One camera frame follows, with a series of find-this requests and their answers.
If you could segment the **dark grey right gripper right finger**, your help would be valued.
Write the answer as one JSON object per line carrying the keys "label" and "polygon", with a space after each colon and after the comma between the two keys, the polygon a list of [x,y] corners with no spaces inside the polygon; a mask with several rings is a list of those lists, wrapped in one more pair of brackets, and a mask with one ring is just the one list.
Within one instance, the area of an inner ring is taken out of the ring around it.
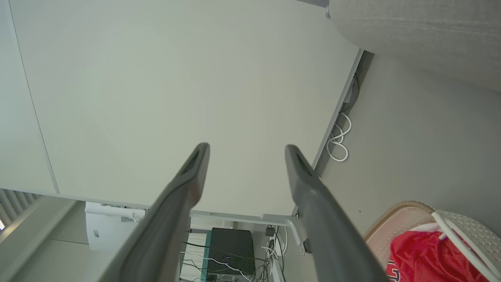
{"label": "dark grey right gripper right finger", "polygon": [[293,200],[303,217],[320,282],[386,282],[385,271],[297,146],[285,159]]}

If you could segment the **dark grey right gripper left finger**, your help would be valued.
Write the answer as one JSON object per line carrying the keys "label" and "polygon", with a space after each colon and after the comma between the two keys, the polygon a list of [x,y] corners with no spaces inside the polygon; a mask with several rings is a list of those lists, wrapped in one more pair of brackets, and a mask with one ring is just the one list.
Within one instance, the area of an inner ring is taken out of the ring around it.
{"label": "dark grey right gripper left finger", "polygon": [[199,143],[99,278],[101,282],[176,282],[191,209],[202,197],[208,143]]}

